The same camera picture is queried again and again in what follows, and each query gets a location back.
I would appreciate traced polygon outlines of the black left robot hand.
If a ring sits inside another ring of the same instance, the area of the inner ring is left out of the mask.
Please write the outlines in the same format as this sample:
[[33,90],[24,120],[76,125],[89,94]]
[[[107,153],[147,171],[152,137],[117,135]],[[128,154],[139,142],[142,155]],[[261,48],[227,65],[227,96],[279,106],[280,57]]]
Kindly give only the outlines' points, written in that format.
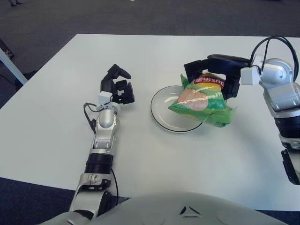
[[100,83],[100,90],[112,93],[112,101],[118,104],[130,104],[135,101],[132,84],[127,82],[131,75],[114,64]]

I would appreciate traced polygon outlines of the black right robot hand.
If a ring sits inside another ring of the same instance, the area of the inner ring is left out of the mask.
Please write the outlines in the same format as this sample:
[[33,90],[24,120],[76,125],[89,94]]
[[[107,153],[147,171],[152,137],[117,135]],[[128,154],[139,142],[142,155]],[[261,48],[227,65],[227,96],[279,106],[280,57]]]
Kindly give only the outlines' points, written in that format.
[[248,67],[249,59],[236,56],[212,54],[204,60],[197,60],[184,65],[189,82],[192,82],[204,70],[210,73],[225,75],[222,94],[225,100],[237,97],[240,87],[240,71]]

